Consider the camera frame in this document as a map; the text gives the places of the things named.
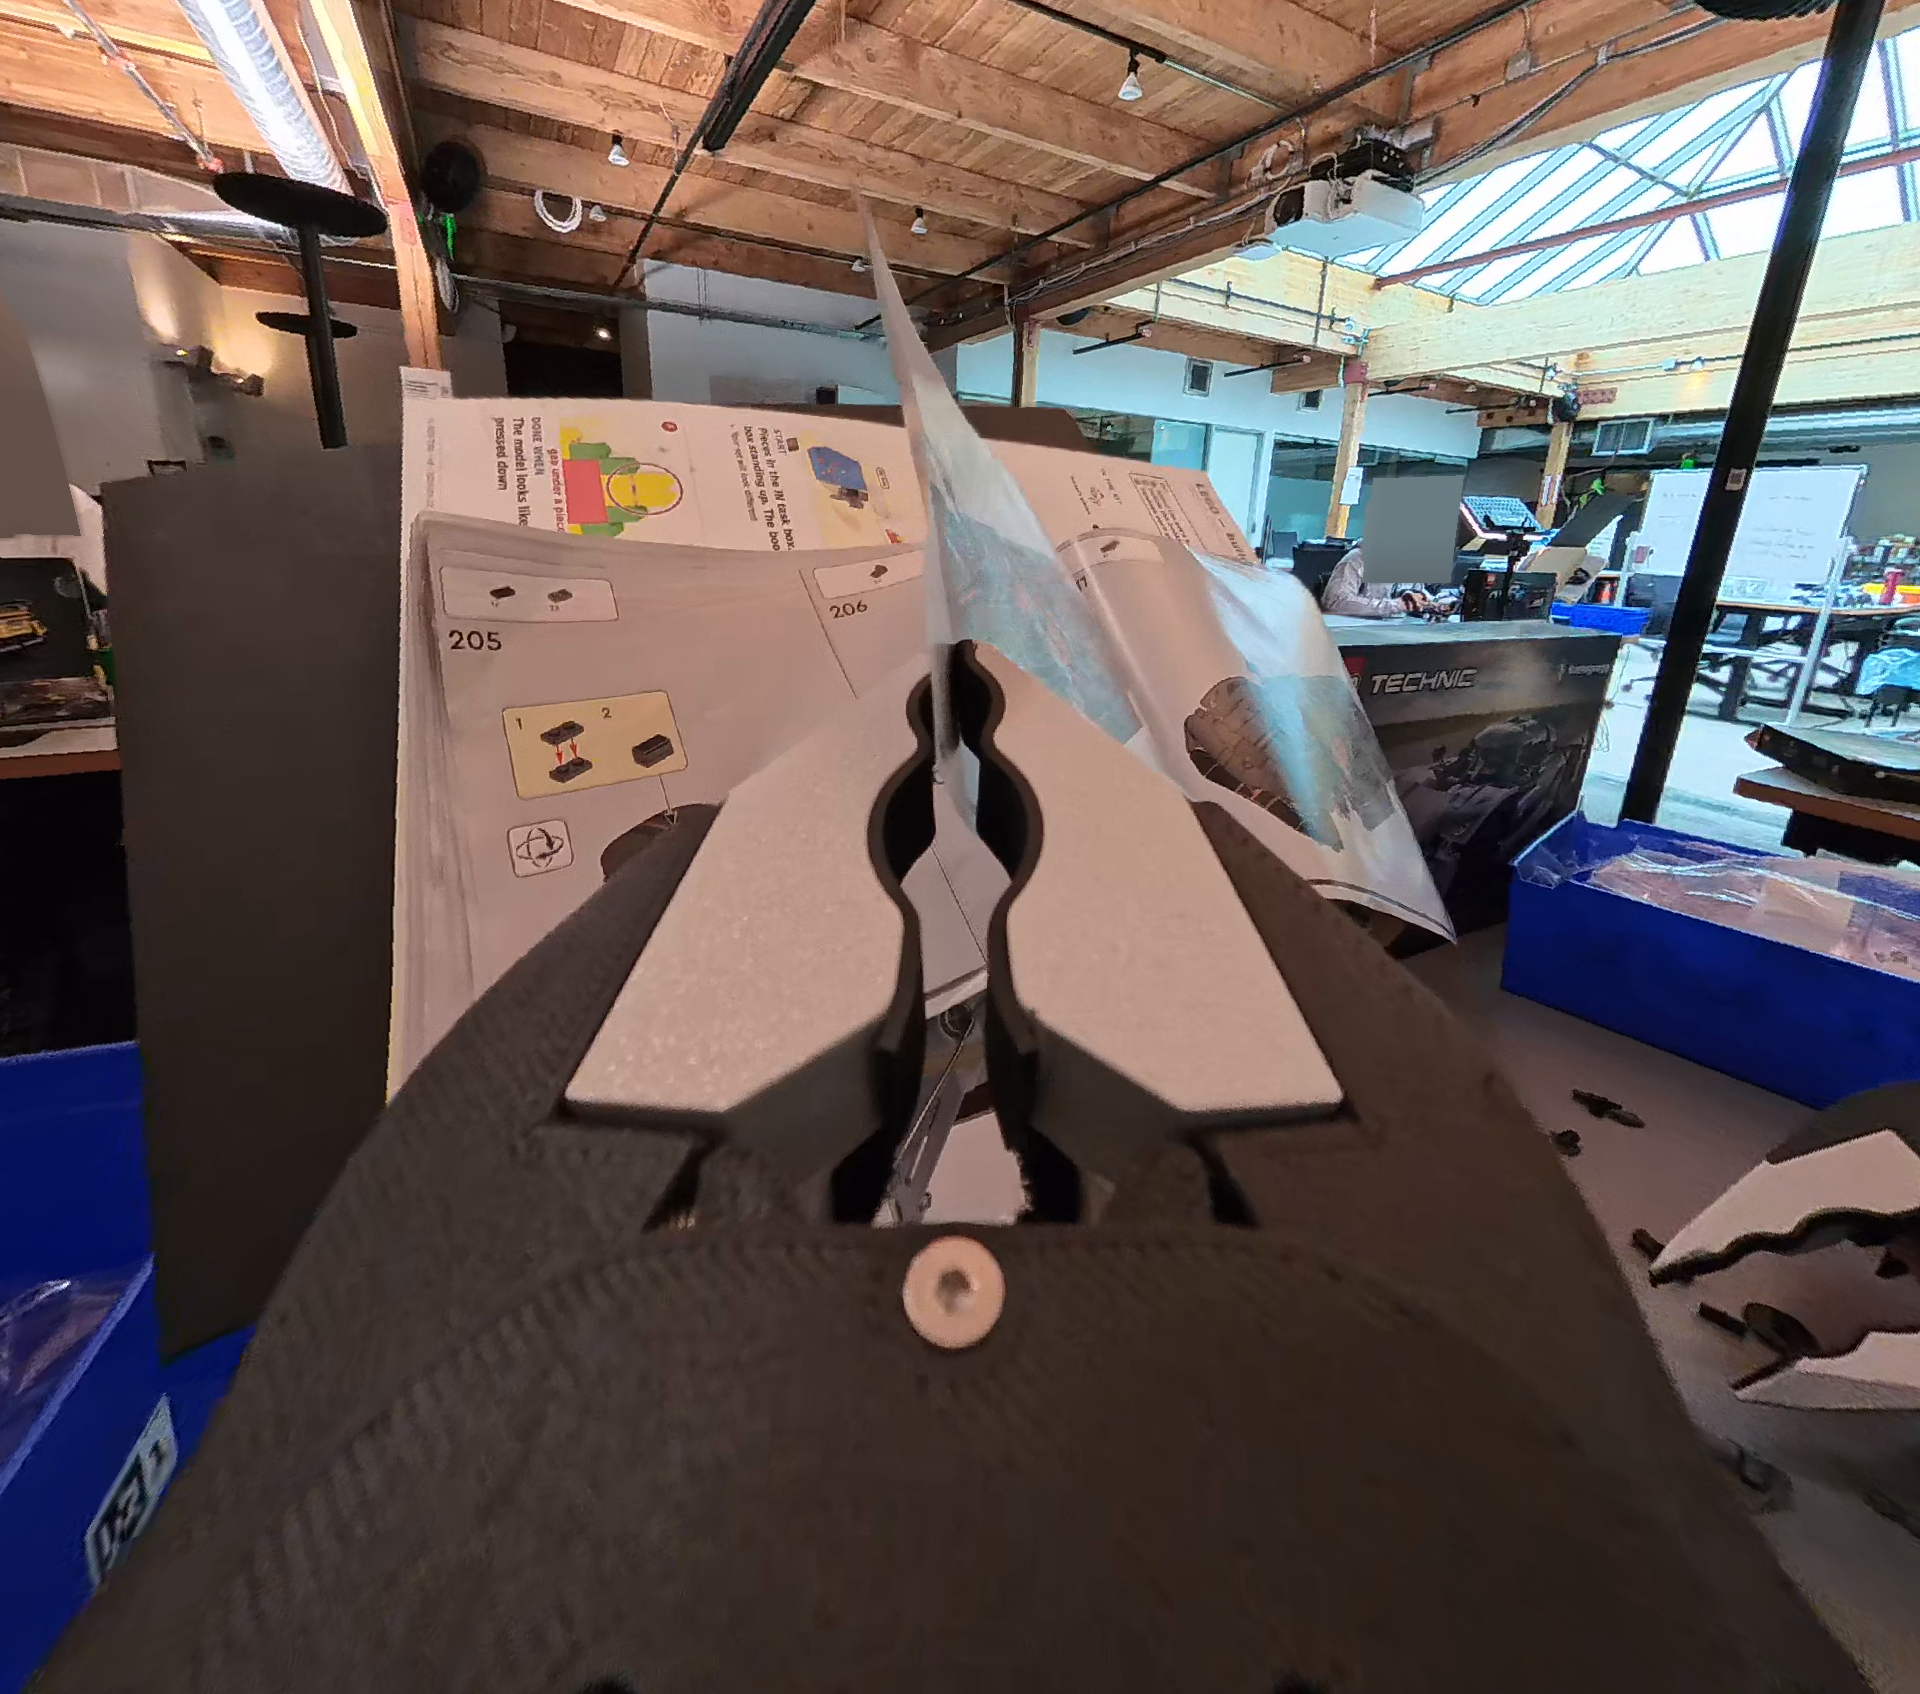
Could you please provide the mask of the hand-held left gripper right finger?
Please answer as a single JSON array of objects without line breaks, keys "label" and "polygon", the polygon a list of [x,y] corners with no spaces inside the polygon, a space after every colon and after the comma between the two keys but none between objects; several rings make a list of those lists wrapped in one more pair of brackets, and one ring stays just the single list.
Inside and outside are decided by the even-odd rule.
[{"label": "hand-held left gripper right finger", "polygon": [[1027,1217],[1226,1133],[1332,1120],[1331,1059],[1262,926],[1236,821],[983,643],[954,648],[972,830],[1007,872],[988,922],[986,1071]]}]

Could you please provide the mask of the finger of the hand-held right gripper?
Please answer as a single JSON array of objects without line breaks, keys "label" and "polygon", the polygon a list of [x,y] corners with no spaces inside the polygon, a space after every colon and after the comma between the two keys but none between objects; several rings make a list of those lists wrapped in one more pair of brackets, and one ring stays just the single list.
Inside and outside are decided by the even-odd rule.
[{"label": "finger of the hand-held right gripper", "polygon": [[1914,1112],[1821,1112],[1709,1202],[1648,1268],[1686,1284],[1756,1252],[1885,1242],[1919,1214]]},{"label": "finger of the hand-held right gripper", "polygon": [[1919,1408],[1919,1328],[1870,1328],[1845,1351],[1811,1356],[1753,1389],[1743,1402],[1802,1413],[1883,1415]]}]

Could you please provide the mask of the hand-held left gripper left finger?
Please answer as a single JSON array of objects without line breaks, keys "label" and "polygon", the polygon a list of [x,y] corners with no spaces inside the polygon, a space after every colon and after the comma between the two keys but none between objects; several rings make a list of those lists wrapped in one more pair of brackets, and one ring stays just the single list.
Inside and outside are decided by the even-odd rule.
[{"label": "hand-held left gripper left finger", "polygon": [[907,660],[721,805],[565,1091],[824,1180],[871,1227],[927,1061],[907,877],[933,848],[930,678]]}]

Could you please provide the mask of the lego instruction booklet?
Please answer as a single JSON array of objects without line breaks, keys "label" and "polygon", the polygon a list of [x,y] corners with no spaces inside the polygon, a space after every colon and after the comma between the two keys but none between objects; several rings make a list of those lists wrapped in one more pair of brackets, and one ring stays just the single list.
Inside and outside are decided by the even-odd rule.
[{"label": "lego instruction booklet", "polygon": [[[928,669],[930,582],[957,634],[1005,648],[1309,891],[1457,939],[1332,630],[1208,476],[962,441],[927,511],[898,421],[407,413],[390,1093],[676,821]],[[924,996],[971,998],[994,862],[949,829],[905,888]]]}]

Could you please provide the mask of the lego set box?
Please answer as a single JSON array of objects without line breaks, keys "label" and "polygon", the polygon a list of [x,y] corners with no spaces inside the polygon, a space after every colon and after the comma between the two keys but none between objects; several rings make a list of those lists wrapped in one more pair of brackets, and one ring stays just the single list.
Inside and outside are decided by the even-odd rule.
[{"label": "lego set box", "polygon": [[1455,934],[1501,924],[1514,861],[1581,803],[1623,639],[1409,612],[1324,623]]}]

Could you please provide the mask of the round grey metal disc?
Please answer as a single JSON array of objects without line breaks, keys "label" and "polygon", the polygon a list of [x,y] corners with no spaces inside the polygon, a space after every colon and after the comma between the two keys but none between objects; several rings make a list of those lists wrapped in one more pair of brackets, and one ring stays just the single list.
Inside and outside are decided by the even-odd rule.
[{"label": "round grey metal disc", "polygon": [[1751,1391],[1818,1356],[1818,1340],[1812,1331],[1800,1319],[1778,1307],[1746,1302],[1740,1308],[1740,1323],[1746,1343],[1754,1351],[1764,1351],[1763,1361],[1737,1380],[1737,1387],[1743,1391]]}]

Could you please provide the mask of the clear plastic bags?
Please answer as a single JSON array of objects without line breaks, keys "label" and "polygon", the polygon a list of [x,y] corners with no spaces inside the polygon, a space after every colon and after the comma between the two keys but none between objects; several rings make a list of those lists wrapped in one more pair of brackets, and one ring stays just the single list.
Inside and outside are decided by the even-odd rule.
[{"label": "clear plastic bags", "polygon": [[1720,842],[1635,842],[1543,872],[1640,911],[1685,915],[1834,963],[1919,979],[1919,878],[1908,866],[1743,854]]}]

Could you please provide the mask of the black flat box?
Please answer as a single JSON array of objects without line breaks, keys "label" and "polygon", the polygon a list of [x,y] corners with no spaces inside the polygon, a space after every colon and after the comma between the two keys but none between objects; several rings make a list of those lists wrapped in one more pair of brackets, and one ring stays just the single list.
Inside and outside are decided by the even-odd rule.
[{"label": "black flat box", "polygon": [[1746,745],[1773,767],[1823,790],[1919,807],[1919,741],[1834,729],[1761,724]]}]

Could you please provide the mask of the dark grey divider panel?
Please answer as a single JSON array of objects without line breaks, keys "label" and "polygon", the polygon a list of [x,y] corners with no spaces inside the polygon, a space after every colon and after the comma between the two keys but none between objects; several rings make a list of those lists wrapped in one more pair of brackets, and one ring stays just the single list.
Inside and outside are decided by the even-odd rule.
[{"label": "dark grey divider panel", "polygon": [[403,458],[105,493],[160,1354],[250,1328],[387,1102]]}]

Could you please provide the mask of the whiteboard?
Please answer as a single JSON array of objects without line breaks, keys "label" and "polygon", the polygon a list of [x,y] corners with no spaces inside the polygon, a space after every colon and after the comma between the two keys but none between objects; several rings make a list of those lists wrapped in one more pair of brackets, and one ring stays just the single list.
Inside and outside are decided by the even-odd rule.
[{"label": "whiteboard", "polygon": [[[1645,610],[1640,641],[1658,644],[1686,575],[1713,474],[1661,468],[1645,495],[1640,522],[1627,548],[1623,599]],[[1740,524],[1728,553],[1718,610],[1707,647],[1763,647],[1769,623],[1787,604],[1818,602],[1852,519],[1867,468],[1854,465],[1770,465],[1748,479]]]}]

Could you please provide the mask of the white ceiling projector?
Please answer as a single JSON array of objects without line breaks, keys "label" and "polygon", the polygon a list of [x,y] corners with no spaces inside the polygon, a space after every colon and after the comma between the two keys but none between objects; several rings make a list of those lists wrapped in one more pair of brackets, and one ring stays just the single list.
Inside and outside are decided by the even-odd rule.
[{"label": "white ceiling projector", "polygon": [[1278,195],[1260,243],[1332,260],[1411,243],[1426,215],[1422,197],[1398,177],[1321,177]]}]

